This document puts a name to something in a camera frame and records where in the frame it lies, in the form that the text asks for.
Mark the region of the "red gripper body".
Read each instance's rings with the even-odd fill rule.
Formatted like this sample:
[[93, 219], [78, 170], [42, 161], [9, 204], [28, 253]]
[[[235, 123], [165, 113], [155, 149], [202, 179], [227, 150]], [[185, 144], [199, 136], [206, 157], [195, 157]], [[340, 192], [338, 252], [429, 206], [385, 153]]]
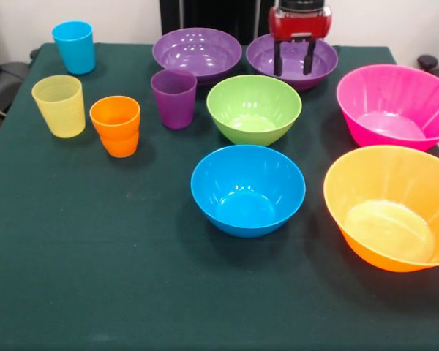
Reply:
[[269, 32], [275, 41], [323, 39], [332, 22], [331, 8], [317, 12], [288, 12], [272, 7], [268, 14]]

